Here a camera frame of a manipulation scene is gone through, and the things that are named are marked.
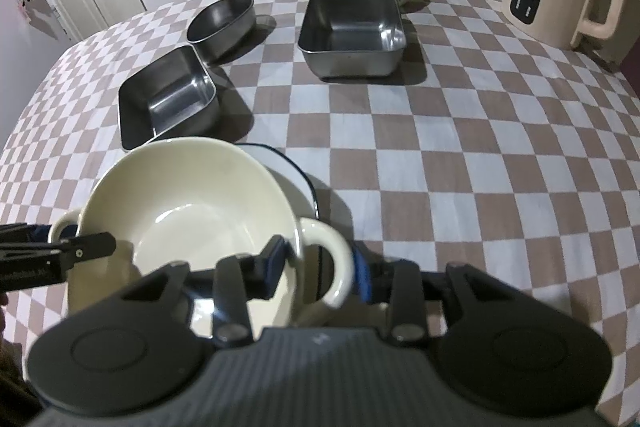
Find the cream two-handled ceramic bowl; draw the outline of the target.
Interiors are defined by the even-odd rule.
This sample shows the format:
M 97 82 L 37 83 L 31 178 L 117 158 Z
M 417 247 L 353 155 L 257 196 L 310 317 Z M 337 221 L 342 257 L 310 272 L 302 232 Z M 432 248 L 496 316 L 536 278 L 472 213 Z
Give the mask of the cream two-handled ceramic bowl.
M 85 205 L 50 228 L 51 242 L 111 233 L 111 256 L 77 263 L 67 275 L 67 311 L 86 309 L 173 261 L 194 271 L 232 255 L 257 255 L 273 235 L 292 254 L 276 293 L 248 305 L 255 334 L 268 326 L 318 326 L 341 309 L 355 265 L 346 239 L 296 216 L 276 179 L 256 159 L 221 140 L 177 138 L 132 150 L 104 174 Z

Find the white square plate black rim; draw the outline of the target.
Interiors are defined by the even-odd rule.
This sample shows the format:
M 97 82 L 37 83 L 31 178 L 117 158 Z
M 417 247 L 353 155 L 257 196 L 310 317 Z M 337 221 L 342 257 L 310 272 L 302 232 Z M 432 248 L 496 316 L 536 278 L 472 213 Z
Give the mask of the white square plate black rim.
M 320 219 L 314 184 L 294 161 L 266 144 L 243 143 L 239 148 L 260 162 L 278 182 L 296 216 Z

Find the small square steel tray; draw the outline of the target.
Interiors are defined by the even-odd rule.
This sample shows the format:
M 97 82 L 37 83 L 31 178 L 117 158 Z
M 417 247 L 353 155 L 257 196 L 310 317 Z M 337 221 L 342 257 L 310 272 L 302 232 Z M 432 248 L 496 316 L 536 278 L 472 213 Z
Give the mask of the small square steel tray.
M 193 48 L 179 46 L 125 80 L 118 90 L 123 150 L 202 135 L 220 112 L 217 87 Z

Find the rounded steel bowl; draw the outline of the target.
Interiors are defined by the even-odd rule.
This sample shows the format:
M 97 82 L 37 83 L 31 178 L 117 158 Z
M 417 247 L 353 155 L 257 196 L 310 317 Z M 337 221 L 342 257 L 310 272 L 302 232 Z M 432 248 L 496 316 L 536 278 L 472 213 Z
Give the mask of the rounded steel bowl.
M 198 13 L 186 40 L 206 64 L 235 50 L 256 25 L 254 0 L 218 0 Z

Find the large square steel tray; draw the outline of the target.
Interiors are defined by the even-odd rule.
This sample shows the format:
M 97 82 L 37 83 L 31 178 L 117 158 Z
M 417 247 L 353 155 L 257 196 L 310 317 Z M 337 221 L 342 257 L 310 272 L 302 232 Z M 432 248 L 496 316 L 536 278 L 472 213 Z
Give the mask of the large square steel tray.
M 396 0 L 309 0 L 297 46 L 321 79 L 384 78 L 407 37 Z

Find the checkered tablecloth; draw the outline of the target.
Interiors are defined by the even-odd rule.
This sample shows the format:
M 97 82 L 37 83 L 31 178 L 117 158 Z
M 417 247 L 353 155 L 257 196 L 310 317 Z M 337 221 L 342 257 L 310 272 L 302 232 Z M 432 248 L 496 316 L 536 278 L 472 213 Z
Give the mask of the checkered tablecloth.
M 3 222 L 85 204 L 122 156 L 119 86 L 186 40 L 217 0 L 180 0 L 67 50 L 1 154 Z M 541 44 L 500 0 L 411 0 L 408 46 L 378 83 L 326 83 L 296 46 L 308 0 L 254 0 L 224 72 L 218 134 L 264 143 L 314 182 L 322 217 L 427 270 L 468 262 L 597 329 L 600 411 L 639 416 L 639 101 L 586 51 Z

